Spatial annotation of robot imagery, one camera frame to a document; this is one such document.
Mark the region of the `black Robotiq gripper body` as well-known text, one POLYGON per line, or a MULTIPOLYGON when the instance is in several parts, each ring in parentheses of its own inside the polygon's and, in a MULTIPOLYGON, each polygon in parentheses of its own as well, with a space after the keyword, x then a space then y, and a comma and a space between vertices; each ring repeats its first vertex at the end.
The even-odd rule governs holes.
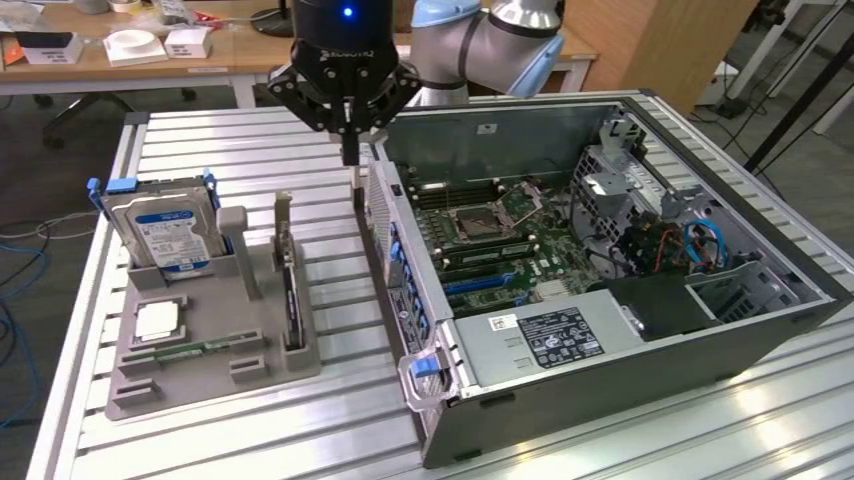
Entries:
POLYGON ((371 120, 398 67, 391 1, 295 1, 293 66, 339 115, 371 120))

